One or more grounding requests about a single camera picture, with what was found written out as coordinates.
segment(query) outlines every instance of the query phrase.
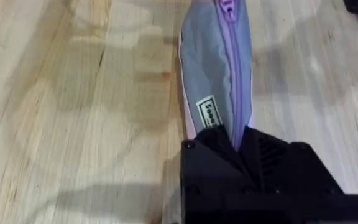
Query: zipper teeth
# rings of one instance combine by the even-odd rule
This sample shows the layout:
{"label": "zipper teeth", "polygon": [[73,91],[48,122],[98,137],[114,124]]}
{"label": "zipper teeth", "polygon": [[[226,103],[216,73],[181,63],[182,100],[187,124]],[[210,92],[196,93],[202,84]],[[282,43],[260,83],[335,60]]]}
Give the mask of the zipper teeth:
{"label": "zipper teeth", "polygon": [[240,142],[239,142],[239,132],[241,131],[241,124],[242,124],[242,100],[241,100],[241,68],[239,65],[239,52],[237,49],[237,38],[236,38],[236,30],[234,24],[229,23],[229,31],[230,31],[230,39],[232,45],[232,52],[234,57],[234,74],[236,77],[236,113],[234,115],[234,131],[233,131],[233,143],[236,149],[239,149]]}

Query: purple trim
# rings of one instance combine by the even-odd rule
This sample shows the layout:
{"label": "purple trim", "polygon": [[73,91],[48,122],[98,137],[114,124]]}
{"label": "purple trim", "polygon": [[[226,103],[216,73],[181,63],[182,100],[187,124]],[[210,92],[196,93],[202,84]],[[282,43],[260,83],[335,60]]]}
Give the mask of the purple trim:
{"label": "purple trim", "polygon": [[238,151],[241,145],[242,127],[244,127],[242,108],[242,75],[236,34],[236,2],[235,0],[216,0],[219,23],[229,59],[231,72],[231,99],[233,106],[233,130],[231,140]]}
{"label": "purple trim", "polygon": [[[232,41],[230,37],[230,30],[227,23],[227,18],[224,15],[223,7],[219,4],[220,0],[216,0],[216,11],[218,13],[219,25],[221,26],[221,32],[223,37],[224,46],[226,49],[227,58],[229,59],[229,67],[230,67],[230,74],[231,74],[231,101],[232,101],[232,110],[233,110],[233,125],[236,122],[236,110],[237,110],[237,94],[236,91],[236,76],[234,75],[235,72],[235,65],[234,65],[234,53],[232,49]],[[234,134],[234,128],[232,130],[231,140],[234,142],[236,139],[236,135]]]}
{"label": "purple trim", "polygon": [[181,63],[181,56],[180,56],[180,47],[181,47],[181,33],[179,33],[179,40],[178,40],[178,56],[179,56],[179,62],[180,62],[180,75],[181,75],[181,89],[182,89],[182,94],[183,94],[183,99],[184,99],[184,109],[185,109],[185,123],[186,123],[186,138],[187,139],[194,139],[196,137],[196,128],[194,125],[194,121],[193,121],[193,117],[191,116],[190,113],[190,108],[189,108],[189,102],[188,102],[188,98],[187,98],[187,94],[186,94],[186,89],[185,89],[185,80],[183,78],[183,65]]}

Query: screw hole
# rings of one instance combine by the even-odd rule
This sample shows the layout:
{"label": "screw hole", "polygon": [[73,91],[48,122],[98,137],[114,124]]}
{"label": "screw hole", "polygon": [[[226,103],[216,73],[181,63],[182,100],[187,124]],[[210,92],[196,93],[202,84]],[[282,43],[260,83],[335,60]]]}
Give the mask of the screw hole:
{"label": "screw hole", "polygon": [[193,142],[193,141],[190,141],[190,140],[186,140],[184,143],[183,143],[183,146],[186,148],[186,149],[192,149],[196,146],[196,144]]}

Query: fabric label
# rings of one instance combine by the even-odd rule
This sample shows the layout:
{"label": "fabric label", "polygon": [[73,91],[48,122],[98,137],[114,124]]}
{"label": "fabric label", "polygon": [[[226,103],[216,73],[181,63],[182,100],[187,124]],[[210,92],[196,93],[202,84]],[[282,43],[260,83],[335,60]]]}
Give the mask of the fabric label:
{"label": "fabric label", "polygon": [[197,108],[198,112],[200,112],[204,128],[222,125],[221,116],[219,115],[214,95],[207,96],[206,98],[197,102]]}

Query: wooden floor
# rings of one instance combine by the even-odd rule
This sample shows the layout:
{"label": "wooden floor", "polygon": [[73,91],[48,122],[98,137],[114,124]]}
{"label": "wooden floor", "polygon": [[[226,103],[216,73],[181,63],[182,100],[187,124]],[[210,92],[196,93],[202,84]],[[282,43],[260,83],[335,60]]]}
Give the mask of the wooden floor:
{"label": "wooden floor", "polygon": [[[0,0],[0,223],[180,217],[187,0]],[[342,0],[247,0],[256,127],[358,193],[358,21]]]}

